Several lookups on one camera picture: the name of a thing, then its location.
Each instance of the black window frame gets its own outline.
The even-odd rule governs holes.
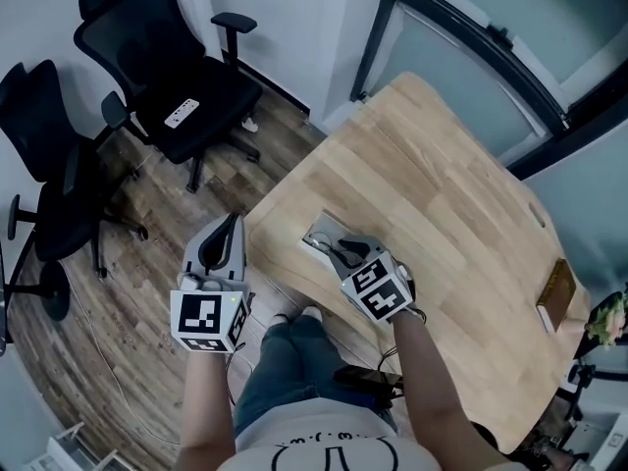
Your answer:
[[[479,26],[445,0],[380,0],[351,90],[351,101],[365,95],[364,84],[397,2],[427,17],[478,54],[546,126],[551,138],[508,166],[519,180],[568,157],[628,118],[628,60],[565,112],[541,81],[514,55],[505,30]]]

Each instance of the mesh chair back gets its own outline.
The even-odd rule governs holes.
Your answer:
[[[79,0],[79,8],[75,44],[116,80],[130,109],[142,92],[205,55],[177,0]]]
[[[68,154],[82,136],[68,119],[52,61],[29,74],[19,63],[0,81],[0,129],[38,182],[64,176]]]

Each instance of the chair armrest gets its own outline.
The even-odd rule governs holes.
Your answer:
[[[212,18],[214,25],[222,26],[225,29],[233,29],[239,33],[249,33],[257,28],[255,20],[242,14],[233,12],[222,12]]]
[[[63,194],[68,196],[75,191],[79,178],[80,143],[68,154],[66,161],[66,174],[63,176]]]
[[[116,91],[107,94],[100,104],[100,109],[103,119],[112,130],[118,130],[131,119],[131,113]]]
[[[237,33],[249,33],[257,23],[242,14],[223,12],[212,18],[214,25],[223,26],[227,33],[227,59],[234,72],[237,72]]]
[[[16,238],[18,222],[34,224],[37,222],[37,214],[20,209],[20,196],[16,195],[11,202],[11,209],[9,210],[9,228],[7,229],[7,237],[9,240]]]

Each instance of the white cable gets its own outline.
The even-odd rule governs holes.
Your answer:
[[[72,282],[70,281],[70,278],[68,277],[68,271],[66,270],[66,266],[63,263],[61,263],[61,266],[63,267],[63,270],[66,273],[66,278],[68,279],[68,282],[70,283],[70,288],[72,289],[72,293],[74,294],[75,299],[77,300],[78,305],[80,306],[80,308],[82,310],[82,313],[85,316],[85,319],[87,320],[87,324],[89,325],[89,329],[91,330],[91,336],[92,336],[92,338],[94,340],[94,345],[96,345],[96,349],[98,349],[98,353],[100,354],[100,357],[104,361],[105,365],[107,365],[107,368],[111,372],[112,377],[116,381],[116,385],[118,386],[118,390],[120,391],[120,394],[122,395],[122,399],[125,401],[125,404],[127,405],[127,409],[129,410],[131,415],[135,418],[137,423],[144,429],[144,431],[146,431],[146,433],[148,433],[150,436],[152,436],[155,440],[158,440],[158,441],[160,441],[160,442],[162,442],[162,443],[164,443],[166,445],[180,446],[180,444],[176,444],[174,442],[169,442],[168,440],[164,440],[163,438],[155,435],[150,429],[148,429],[146,427],[146,425],[139,419],[139,417],[135,414],[135,412],[131,408],[131,405],[129,404],[129,400],[127,399],[127,395],[125,394],[125,391],[122,389],[122,384],[120,384],[120,381],[118,380],[118,376],[114,372],[114,369],[111,367],[111,365],[109,364],[109,362],[105,358],[105,355],[103,354],[102,349],[100,348],[100,344],[98,343],[98,339],[96,338],[96,333],[94,332],[94,327],[91,324],[91,319],[89,319],[89,315],[87,314],[87,311],[85,310],[85,307],[83,306],[82,302],[80,301],[79,295],[77,294],[77,291],[75,290],[74,285],[72,284]]]

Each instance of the wooden floor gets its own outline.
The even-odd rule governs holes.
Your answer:
[[[101,149],[111,176],[139,169],[139,178],[118,191],[112,212],[141,222],[150,239],[141,242],[125,230],[102,225],[101,251],[109,277],[100,281],[91,270],[84,247],[64,260],[78,300],[69,316],[52,323],[36,297],[16,295],[9,326],[18,352],[61,422],[85,423],[86,443],[104,456],[116,448],[138,469],[169,469],[174,445],[150,436],[131,414],[94,344],[89,316],[102,352],[114,369],[132,410],[158,437],[177,442],[181,423],[185,351],[170,337],[169,292],[186,242],[210,220],[227,212],[245,214],[257,204],[321,140],[306,124],[305,114],[273,91],[258,104],[259,132],[249,138],[262,151],[259,165],[247,162],[227,146],[207,153],[201,188],[184,190],[187,166],[174,166],[152,148],[126,134],[113,135]],[[30,253],[20,283],[38,280],[40,263]],[[229,381],[235,398],[259,358],[259,344],[273,315],[294,314],[304,297],[279,288],[254,268],[247,279],[257,293],[251,318],[240,340],[246,347],[234,358]],[[354,364],[377,364],[375,350],[343,321],[326,314],[326,328],[340,354]],[[395,418],[402,433],[409,426],[401,402]]]

